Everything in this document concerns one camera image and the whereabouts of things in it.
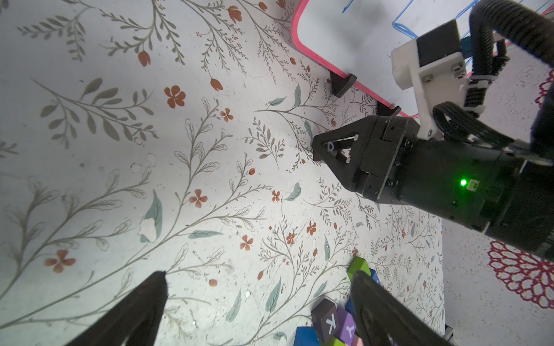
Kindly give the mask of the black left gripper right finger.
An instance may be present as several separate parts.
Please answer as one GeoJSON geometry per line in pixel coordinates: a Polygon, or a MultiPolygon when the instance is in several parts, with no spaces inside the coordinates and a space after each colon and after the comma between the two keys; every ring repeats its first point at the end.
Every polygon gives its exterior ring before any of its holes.
{"type": "Polygon", "coordinates": [[[353,274],[351,298],[365,345],[450,344],[363,271],[353,274]]]}

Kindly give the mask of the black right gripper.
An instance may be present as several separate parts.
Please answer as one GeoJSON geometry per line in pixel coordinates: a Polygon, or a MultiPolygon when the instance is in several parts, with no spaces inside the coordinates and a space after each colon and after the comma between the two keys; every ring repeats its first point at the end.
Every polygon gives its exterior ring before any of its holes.
{"type": "Polygon", "coordinates": [[[506,149],[418,139],[410,118],[369,116],[313,138],[346,190],[406,204],[553,258],[553,160],[521,142],[506,149]]]}

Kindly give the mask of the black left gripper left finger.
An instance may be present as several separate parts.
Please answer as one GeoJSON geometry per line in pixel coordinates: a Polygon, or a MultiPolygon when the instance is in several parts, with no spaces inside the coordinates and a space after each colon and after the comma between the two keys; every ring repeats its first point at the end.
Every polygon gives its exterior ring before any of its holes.
{"type": "Polygon", "coordinates": [[[70,345],[153,345],[168,298],[165,271],[153,272],[70,345]]]}

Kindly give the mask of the dark brown P block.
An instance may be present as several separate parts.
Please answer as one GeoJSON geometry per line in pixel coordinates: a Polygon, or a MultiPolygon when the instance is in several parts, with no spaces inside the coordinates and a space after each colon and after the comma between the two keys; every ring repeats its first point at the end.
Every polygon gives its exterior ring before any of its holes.
{"type": "Polygon", "coordinates": [[[328,152],[333,152],[335,151],[335,144],[332,142],[332,141],[328,141],[326,144],[325,144],[325,147],[327,149],[328,152]]]}

